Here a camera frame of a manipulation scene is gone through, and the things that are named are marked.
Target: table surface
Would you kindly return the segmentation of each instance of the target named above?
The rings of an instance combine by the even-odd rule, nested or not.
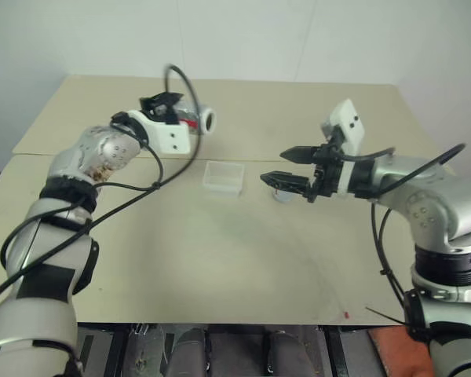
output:
[[[160,83],[91,76],[64,82],[0,177],[0,246],[38,197],[50,155],[69,147],[85,127],[104,124],[118,110],[135,108],[138,97],[158,93]],[[92,231],[100,260],[91,285],[74,297],[78,320],[389,324],[365,306],[401,318],[378,273],[369,203],[318,198],[309,204],[301,197],[278,203],[259,179],[271,170],[310,176],[312,167],[283,162],[279,153],[323,142],[319,124],[346,97],[363,120],[365,152],[394,145],[401,154],[435,155],[397,90],[210,80],[195,81],[195,87],[217,109],[216,133],[205,138],[200,160],[186,174]],[[205,159],[245,164],[240,197],[202,187]],[[169,172],[182,163],[165,159]],[[146,185],[155,174],[153,161],[142,158],[111,180]],[[133,195],[105,188],[95,218]],[[409,288],[413,243],[398,214],[388,223],[385,245],[393,270]],[[4,278],[0,267],[0,282]]]

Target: white wall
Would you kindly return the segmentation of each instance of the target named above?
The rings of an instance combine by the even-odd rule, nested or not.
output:
[[[467,35],[471,0],[0,0],[0,168],[66,74],[160,76],[168,62],[194,78],[400,84],[445,146],[457,119],[471,125]],[[443,82],[460,90],[436,93]],[[471,175],[465,161],[471,148],[458,163]]]

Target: clear plastic container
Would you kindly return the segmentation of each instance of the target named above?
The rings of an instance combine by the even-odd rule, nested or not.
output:
[[[243,190],[244,165],[208,161],[203,186],[210,191],[237,196]]]

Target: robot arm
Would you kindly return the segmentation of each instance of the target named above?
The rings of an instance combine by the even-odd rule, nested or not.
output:
[[[205,134],[214,129],[212,110],[202,107],[198,121],[192,106],[189,112],[182,102],[176,109],[180,97],[166,92],[141,99],[140,111],[115,114],[110,126],[88,129],[73,147],[54,158],[46,185],[27,219],[68,209],[33,221],[17,235],[3,255],[7,275],[17,273],[77,232],[84,234],[18,279],[0,304],[0,376],[81,375],[71,300],[89,284],[97,263],[98,244],[87,234],[89,228],[84,232],[96,208],[99,188],[95,185],[122,169],[140,153],[143,144],[161,153],[185,154],[190,152],[192,128],[200,127]]]
[[[414,289],[404,296],[409,334],[429,343],[436,375],[471,376],[471,182],[440,163],[402,181],[427,161],[394,156],[392,149],[358,156],[364,132],[350,100],[335,108],[323,132],[327,144],[281,154],[295,163],[314,164],[312,184],[279,171],[261,179],[309,202],[318,195],[349,192],[402,214],[415,243]]]

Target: orange cloth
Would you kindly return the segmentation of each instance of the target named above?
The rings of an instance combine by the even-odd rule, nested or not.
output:
[[[434,377],[427,345],[416,342],[404,326],[369,331],[388,377]]]

